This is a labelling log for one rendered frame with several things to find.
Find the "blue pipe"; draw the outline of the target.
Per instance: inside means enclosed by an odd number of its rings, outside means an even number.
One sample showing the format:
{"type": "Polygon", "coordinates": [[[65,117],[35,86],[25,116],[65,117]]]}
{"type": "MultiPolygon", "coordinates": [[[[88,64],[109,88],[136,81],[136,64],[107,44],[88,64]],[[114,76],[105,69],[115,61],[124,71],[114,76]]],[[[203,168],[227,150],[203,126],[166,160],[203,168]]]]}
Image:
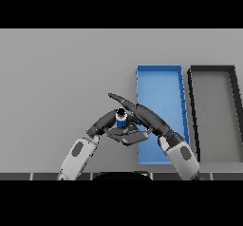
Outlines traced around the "blue pipe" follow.
{"type": "Polygon", "coordinates": [[[126,127],[127,113],[123,108],[116,111],[116,124],[118,128],[126,127]]]}

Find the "blue bin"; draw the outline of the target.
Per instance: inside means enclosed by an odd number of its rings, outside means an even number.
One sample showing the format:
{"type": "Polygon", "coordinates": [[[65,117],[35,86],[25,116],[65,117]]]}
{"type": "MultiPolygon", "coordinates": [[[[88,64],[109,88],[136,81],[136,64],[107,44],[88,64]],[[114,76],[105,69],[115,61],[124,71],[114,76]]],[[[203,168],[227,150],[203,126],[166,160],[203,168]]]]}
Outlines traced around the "blue bin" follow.
{"type": "MultiPolygon", "coordinates": [[[[137,104],[157,113],[190,144],[181,65],[137,65],[137,104]]],[[[139,165],[171,164],[154,134],[139,143],[139,165]]]]}

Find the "dark grey bin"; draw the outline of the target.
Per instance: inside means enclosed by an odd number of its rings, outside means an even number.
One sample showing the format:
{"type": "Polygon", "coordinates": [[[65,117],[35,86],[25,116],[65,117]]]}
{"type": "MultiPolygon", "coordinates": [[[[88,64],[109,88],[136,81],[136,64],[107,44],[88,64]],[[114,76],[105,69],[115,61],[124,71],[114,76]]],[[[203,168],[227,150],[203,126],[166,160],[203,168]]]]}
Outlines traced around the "dark grey bin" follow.
{"type": "Polygon", "coordinates": [[[243,105],[235,66],[190,66],[190,104],[200,162],[243,162],[243,105]]]}

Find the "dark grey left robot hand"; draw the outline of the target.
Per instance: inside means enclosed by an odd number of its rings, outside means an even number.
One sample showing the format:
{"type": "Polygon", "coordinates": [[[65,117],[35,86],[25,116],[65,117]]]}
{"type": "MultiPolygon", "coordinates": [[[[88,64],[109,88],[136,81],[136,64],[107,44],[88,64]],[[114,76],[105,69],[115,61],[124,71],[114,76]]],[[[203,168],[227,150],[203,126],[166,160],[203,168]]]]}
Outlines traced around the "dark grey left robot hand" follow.
{"type": "Polygon", "coordinates": [[[140,141],[146,141],[153,128],[139,131],[140,122],[133,115],[127,113],[126,127],[118,128],[116,124],[116,111],[108,112],[99,118],[87,131],[86,134],[93,139],[95,136],[106,134],[108,138],[121,142],[123,145],[130,146],[140,141]]]}

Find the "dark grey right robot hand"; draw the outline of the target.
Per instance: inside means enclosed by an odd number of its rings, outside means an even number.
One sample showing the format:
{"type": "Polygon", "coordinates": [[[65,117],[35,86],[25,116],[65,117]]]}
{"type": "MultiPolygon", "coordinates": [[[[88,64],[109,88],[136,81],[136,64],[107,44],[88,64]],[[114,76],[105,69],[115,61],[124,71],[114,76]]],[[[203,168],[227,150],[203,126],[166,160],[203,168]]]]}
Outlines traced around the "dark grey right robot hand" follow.
{"type": "Polygon", "coordinates": [[[153,128],[152,133],[158,138],[166,139],[170,147],[184,141],[173,128],[169,126],[158,114],[142,104],[132,104],[124,97],[109,93],[108,96],[119,102],[126,110],[130,111],[137,120],[146,128],[153,128]]]}

